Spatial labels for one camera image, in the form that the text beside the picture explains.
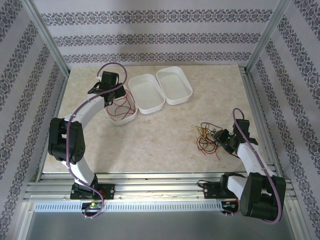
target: marble tabletop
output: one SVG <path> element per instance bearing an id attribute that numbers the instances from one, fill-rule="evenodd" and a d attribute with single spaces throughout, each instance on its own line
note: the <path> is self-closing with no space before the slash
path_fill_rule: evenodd
<path id="1" fill-rule="evenodd" d="M 168 66 L 128 66 L 128 80 L 142 74 L 156 76 Z M 204 155 L 196 137 L 188 133 L 192 125 L 209 122 L 232 130 L 232 110 L 242 109 L 250 121 L 250 136 L 259 138 L 238 65 L 179 66 L 193 94 L 189 101 L 164 104 L 160 111 L 141 114 L 122 126 L 113 125 L 104 110 L 84 129 L 85 154 L 95 173 L 110 172 L 223 172 L 244 171 L 240 159 L 220 147 L 217 154 Z M 73 111 L 97 82 L 98 67 L 74 67 L 66 86 L 59 118 Z M 121 67 L 106 67 L 124 79 Z M 67 172 L 64 165 L 48 155 L 43 172 Z"/>

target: colored wire bundle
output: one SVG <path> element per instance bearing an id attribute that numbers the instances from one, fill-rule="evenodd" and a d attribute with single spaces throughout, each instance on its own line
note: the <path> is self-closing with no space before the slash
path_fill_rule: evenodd
<path id="1" fill-rule="evenodd" d="M 202 122 L 200 126 L 192 125 L 193 129 L 189 131 L 188 133 L 193 132 L 194 130 L 197 130 L 199 136 L 195 134 L 196 136 L 196 145 L 198 149 L 203 152 L 204 155 L 206 154 L 215 154 L 216 157 L 219 159 L 217 154 L 218 149 L 218 142 L 214 139 L 214 135 L 217 133 L 216 128 L 223 129 L 220 126 L 216 126 L 209 122 Z"/>
<path id="2" fill-rule="evenodd" d="M 128 96 L 130 96 L 131 99 L 132 99 L 132 101 L 133 101 L 133 107 L 131 106 L 131 103 L 130 103 L 130 101 L 129 101 L 129 99 L 128 99 Z M 110 113 L 110 112 L 109 112 L 108 107 L 110 107 L 110 106 L 107 106 L 107 107 L 106 107 L 106 111 L 107 111 L 107 113 L 110 115 L 110 118 L 111 118 L 113 121 L 115 121 L 115 122 L 116 122 L 116 120 L 115 120 L 113 117 L 119 117 L 119 116 L 121 116 L 121 115 L 124 115 L 124 116 L 121 118 L 121 120 L 123 120 L 123 119 L 126 118 L 126 116 L 128 116 L 128 115 L 133 115 L 133 114 L 136 112 L 136 105 L 135 105 L 134 97 L 132 96 L 132 94 L 131 94 L 128 90 L 125 90 L 125 95 L 124 95 L 123 97 L 120 97 L 120 98 L 118 98 L 118 99 L 113 100 L 112 105 L 116 105 L 116 106 L 117 106 L 116 109 L 114 110 L 114 112 L 113 112 L 113 113 Z M 117 114 L 117 110 L 121 110 L 121 109 L 124 109 L 124 108 L 127 109 L 127 112 L 123 112 L 123 111 L 122 111 L 122 113 L 118 113 L 118 114 Z"/>

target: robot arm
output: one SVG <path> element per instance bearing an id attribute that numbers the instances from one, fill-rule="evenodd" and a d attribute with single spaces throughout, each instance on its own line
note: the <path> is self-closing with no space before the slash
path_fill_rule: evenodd
<path id="1" fill-rule="evenodd" d="M 117 73 L 104 71 L 101 82 L 97 82 L 88 92 L 84 102 L 77 108 L 76 115 L 71 113 L 65 118 L 54 118 L 50 122 L 48 153 L 67 166 L 75 178 L 70 199 L 102 200 L 100 211 L 92 217 L 101 212 L 104 206 L 103 199 L 113 199 L 112 193 L 115 185 L 99 184 L 97 176 L 90 170 L 84 159 L 86 146 L 83 129 L 99 111 L 111 105 L 114 99 L 125 95 L 123 83 L 116 83 L 117 79 L 119 79 Z M 244 216 L 269 221 L 279 219 L 281 216 L 279 208 L 283 207 L 286 182 L 283 178 L 275 176 L 268 168 L 259 153 L 257 141 L 249 137 L 249 121 L 245 119 L 237 119 L 236 121 L 238 126 L 233 125 L 233 132 L 229 133 L 227 129 L 222 129 L 213 137 L 228 153 L 237 153 L 245 166 L 248 177 L 234 172 L 226 172 L 221 176 L 220 182 L 206 182 L 203 185 L 198 182 L 198 185 L 204 189 L 205 199 L 238 198 L 238 206 Z M 65 137 L 68 124 L 70 126 L 68 130 L 69 165 L 66 163 L 67 139 Z M 245 140 L 249 141 L 251 146 L 244 140 L 242 134 L 246 136 Z"/>
<path id="2" fill-rule="evenodd" d="M 270 170 L 270 168 L 267 166 L 266 162 L 262 158 L 259 147 L 255 144 L 252 144 L 258 155 L 260 156 L 260 159 L 263 162 L 264 168 L 267 170 L 270 176 L 274 176 L 274 172 Z M 254 152 L 250 149 L 247 143 L 241 143 L 238 147 L 237 152 L 238 157 L 243 162 L 243 165 L 245 167 L 245 170 L 248 175 L 250 173 L 259 173 L 262 176 L 265 176 L 265 173 L 260 166 L 257 157 L 255 156 Z M 243 178 L 240 176 L 230 176 L 228 178 L 227 188 L 233 192 L 238 199 L 241 199 L 241 195 L 243 193 L 243 190 L 245 188 L 247 182 L 247 178 Z"/>
<path id="3" fill-rule="evenodd" d="M 64 118 L 53 118 L 50 122 L 48 153 L 68 167 L 65 134 L 67 133 L 68 122 L 72 119 L 69 130 L 69 168 L 76 178 L 72 186 L 71 199 L 99 199 L 100 197 L 88 186 L 103 192 L 106 187 L 106 184 L 98 184 L 97 176 L 91 171 L 84 158 L 86 146 L 83 130 L 98 112 L 111 105 L 114 99 L 126 94 L 123 86 L 118 87 L 115 91 L 103 94 L 120 85 L 120 83 L 116 83 L 117 79 L 119 79 L 117 73 L 104 71 L 101 81 L 97 82 L 88 91 L 88 95 L 81 103 L 80 106 L 82 107 L 76 115 L 70 113 Z"/>
<path id="4" fill-rule="evenodd" d="M 222 129 L 213 137 L 228 153 L 237 153 L 244 164 L 248 177 L 226 172 L 218 185 L 220 194 L 223 193 L 229 198 L 232 198 L 232 195 L 237 197 L 239 210 L 243 216 L 275 221 L 272 223 L 276 223 L 281 218 L 286 181 L 282 177 L 276 176 L 262 158 L 257 141 L 250 138 L 249 121 L 235 119 L 235 122 L 237 124 L 233 125 L 233 132 Z"/>

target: white plastic tray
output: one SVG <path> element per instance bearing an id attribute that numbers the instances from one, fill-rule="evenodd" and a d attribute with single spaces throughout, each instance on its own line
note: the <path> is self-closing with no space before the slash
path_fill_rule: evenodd
<path id="1" fill-rule="evenodd" d="M 136 76 L 130 79 L 128 85 L 142 114 L 151 114 L 163 108 L 166 97 L 153 75 Z"/>
<path id="2" fill-rule="evenodd" d="M 111 123 L 113 123 L 116 126 L 121 126 L 123 124 L 126 124 L 126 123 L 132 121 L 133 119 L 135 119 L 137 116 L 137 112 L 138 112 L 137 105 L 135 104 L 135 101 L 133 100 L 131 95 L 129 93 L 127 93 L 127 94 L 128 94 L 128 96 L 127 96 L 128 101 L 126 103 L 125 103 L 126 99 L 124 97 L 121 97 L 119 99 L 115 99 L 113 101 L 112 105 L 104 108 L 104 111 L 105 111 L 108 119 L 111 121 Z M 128 114 L 126 116 L 126 113 L 128 112 L 128 108 L 130 106 L 131 106 L 131 108 L 135 108 L 135 111 L 133 114 Z"/>
<path id="3" fill-rule="evenodd" d="M 171 66 L 156 73 L 161 89 L 170 105 L 177 105 L 189 100 L 193 93 L 190 83 L 180 67 Z"/>

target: patterned wallpaper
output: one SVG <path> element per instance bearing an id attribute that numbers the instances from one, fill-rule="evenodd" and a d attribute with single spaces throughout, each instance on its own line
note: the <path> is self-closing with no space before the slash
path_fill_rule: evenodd
<path id="1" fill-rule="evenodd" d="M 292 1 L 251 73 L 312 239 L 320 239 L 319 13 L 315 0 Z"/>
<path id="2" fill-rule="evenodd" d="M 19 0 L 0 1 L 0 239 L 11 239 L 64 75 Z"/>
<path id="3" fill-rule="evenodd" d="M 278 0 L 34 0 L 70 67 L 245 66 Z"/>

